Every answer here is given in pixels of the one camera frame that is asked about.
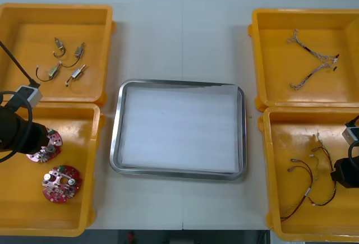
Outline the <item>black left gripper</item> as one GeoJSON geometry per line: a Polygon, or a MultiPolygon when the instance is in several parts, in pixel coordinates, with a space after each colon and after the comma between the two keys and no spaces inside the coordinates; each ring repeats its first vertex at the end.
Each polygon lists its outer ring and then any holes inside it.
{"type": "Polygon", "coordinates": [[[30,131],[26,134],[28,121],[16,116],[15,135],[12,140],[12,150],[22,154],[35,154],[41,147],[49,143],[48,131],[44,125],[32,122],[30,131]]]}

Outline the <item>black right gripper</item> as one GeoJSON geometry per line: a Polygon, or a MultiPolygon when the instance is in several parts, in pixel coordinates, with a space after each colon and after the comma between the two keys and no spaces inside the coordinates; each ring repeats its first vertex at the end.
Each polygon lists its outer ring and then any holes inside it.
{"type": "Polygon", "coordinates": [[[337,160],[330,175],[334,182],[338,182],[345,188],[358,188],[358,169],[348,158],[337,160]]]}

